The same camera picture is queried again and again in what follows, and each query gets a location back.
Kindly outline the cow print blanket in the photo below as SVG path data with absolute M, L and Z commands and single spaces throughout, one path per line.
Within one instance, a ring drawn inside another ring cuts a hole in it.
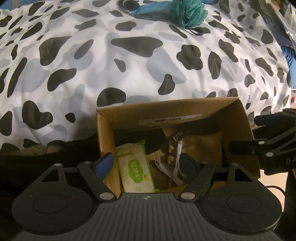
M 254 1 L 205 5 L 182 30 L 117 1 L 39 1 L 1 10 L 1 152 L 82 140 L 97 108 L 239 97 L 250 121 L 290 105 L 291 75 Z

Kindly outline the brown cardboard box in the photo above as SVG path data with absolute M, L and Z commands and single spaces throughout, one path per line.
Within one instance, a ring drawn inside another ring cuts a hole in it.
M 120 133 L 162 128 L 166 134 L 189 131 L 205 136 L 222 133 L 222 165 L 238 163 L 260 178 L 258 158 L 230 154 L 231 141 L 253 140 L 246 111 L 238 97 L 180 99 L 98 108 L 97 133 L 100 154 L 116 154 L 114 136 Z

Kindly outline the green wet wipes pack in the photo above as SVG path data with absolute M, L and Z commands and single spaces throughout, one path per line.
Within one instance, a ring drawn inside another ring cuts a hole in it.
M 145 140 L 116 147 L 119 173 L 126 193 L 154 193 Z

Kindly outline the clutter pile on sofa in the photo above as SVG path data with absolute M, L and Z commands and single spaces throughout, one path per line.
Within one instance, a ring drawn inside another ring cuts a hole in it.
M 295 31 L 276 9 L 272 1 L 261 1 L 263 19 L 280 45 L 288 64 L 295 60 Z

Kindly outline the teal mesh bath loofah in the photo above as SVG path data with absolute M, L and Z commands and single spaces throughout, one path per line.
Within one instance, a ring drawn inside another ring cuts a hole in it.
M 184 0 L 172 1 L 171 3 L 171 21 L 181 29 L 195 28 L 205 20 L 208 11 L 202 1 Z

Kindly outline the black roll with white band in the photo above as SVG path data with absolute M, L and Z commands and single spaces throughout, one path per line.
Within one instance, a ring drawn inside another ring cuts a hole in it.
M 139 1 L 135 0 L 119 0 L 119 6 L 127 11 L 135 11 L 140 7 Z

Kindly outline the tan drawstring pouch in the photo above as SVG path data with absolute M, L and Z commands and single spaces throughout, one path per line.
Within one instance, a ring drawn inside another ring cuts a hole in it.
M 174 133 L 166 138 L 161 148 L 148 155 L 149 166 L 154 186 L 159 190 L 175 188 L 178 185 L 156 165 L 156 161 L 163 164 L 169 171 L 173 171 L 177 158 L 177 145 L 182 142 L 182 154 L 188 154 L 197 163 L 208 161 L 217 166 L 222 165 L 222 133 L 199 136 L 185 132 Z

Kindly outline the black cloth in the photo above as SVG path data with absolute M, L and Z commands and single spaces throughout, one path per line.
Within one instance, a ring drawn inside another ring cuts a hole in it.
M 161 150 L 169 145 L 169 141 L 162 128 L 152 130 L 120 133 L 115 138 L 115 146 L 124 144 L 133 144 L 140 141 L 145 141 L 144 148 L 147 155 Z

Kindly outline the blue tissue pack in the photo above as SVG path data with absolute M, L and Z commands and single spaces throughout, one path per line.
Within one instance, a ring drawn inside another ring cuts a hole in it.
M 133 15 L 143 15 L 143 14 L 154 14 L 154 13 L 166 13 L 171 10 L 173 2 L 172 1 L 160 1 L 153 2 L 150 4 L 144 4 L 138 9 L 132 11 Z

